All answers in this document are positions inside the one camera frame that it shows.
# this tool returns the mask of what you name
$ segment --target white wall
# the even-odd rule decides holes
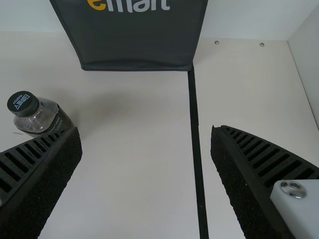
[[[202,36],[288,40],[318,0],[209,0]]]
[[[288,41],[310,107],[319,124],[319,6]]]
[[[288,40],[319,0],[209,0],[202,36]],[[6,0],[0,31],[63,32],[49,0]]]

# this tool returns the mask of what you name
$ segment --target bottle label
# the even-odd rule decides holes
[[[33,136],[33,137],[38,137],[39,135],[42,134],[46,134],[46,133],[52,133],[58,130],[63,130],[63,129],[68,129],[71,127],[74,127],[73,122],[71,121],[71,119],[69,118],[69,116],[60,108],[60,106],[58,105],[59,111],[58,113],[55,115],[54,120],[52,122],[52,124],[50,125],[50,127],[45,130],[44,132],[41,133],[31,133],[31,132],[26,132],[27,134]]]

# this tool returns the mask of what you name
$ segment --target emart logo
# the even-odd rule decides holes
[[[114,11],[114,7],[113,7],[113,2],[116,1],[116,6],[117,6],[117,11],[118,12],[123,12],[123,4],[122,4],[122,0],[87,0],[89,5],[95,9],[95,10],[99,10],[99,11],[103,11],[106,8],[108,9],[108,11]],[[137,1],[136,3],[132,3],[132,0],[126,0],[126,7],[127,8],[127,12],[143,12],[143,11],[147,11],[148,9],[150,9],[152,11],[155,11],[157,9],[157,1],[158,0],[140,0]],[[170,10],[170,6],[167,6],[166,0],[160,0],[161,1],[161,8],[165,11]]]

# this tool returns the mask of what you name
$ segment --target black foam pad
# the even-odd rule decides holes
[[[35,239],[82,156],[77,128],[0,154],[0,238]]]
[[[294,238],[270,194],[279,180],[318,179],[317,167],[273,143],[229,126],[213,127],[211,157],[246,238]]]

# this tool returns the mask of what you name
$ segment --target black strip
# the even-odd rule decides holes
[[[200,144],[199,144],[198,110],[197,110],[194,66],[192,66],[191,70],[188,71],[188,89],[189,89],[190,127],[191,127],[191,140],[192,140],[192,146],[193,146],[199,236],[200,236],[200,239],[208,239],[209,236],[208,236],[208,225],[207,225],[207,214],[206,214],[206,203],[205,203],[203,169],[201,165]]]

